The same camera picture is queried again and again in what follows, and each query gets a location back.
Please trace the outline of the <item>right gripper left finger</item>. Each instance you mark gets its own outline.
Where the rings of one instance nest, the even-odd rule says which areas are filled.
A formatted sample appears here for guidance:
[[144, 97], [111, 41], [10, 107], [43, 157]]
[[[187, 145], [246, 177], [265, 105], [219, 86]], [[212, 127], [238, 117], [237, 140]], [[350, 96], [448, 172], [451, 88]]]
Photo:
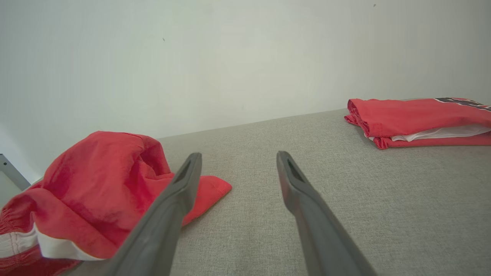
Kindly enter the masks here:
[[168, 276], [184, 217], [198, 194], [202, 155], [192, 153], [112, 257], [105, 276]]

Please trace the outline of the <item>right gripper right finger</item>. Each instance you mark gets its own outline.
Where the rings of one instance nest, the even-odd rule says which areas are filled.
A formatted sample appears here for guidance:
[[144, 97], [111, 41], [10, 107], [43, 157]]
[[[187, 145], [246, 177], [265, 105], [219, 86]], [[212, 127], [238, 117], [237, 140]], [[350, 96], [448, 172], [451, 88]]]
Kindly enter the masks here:
[[295, 217], [310, 276], [375, 276], [376, 271], [293, 157], [277, 153], [283, 201]]

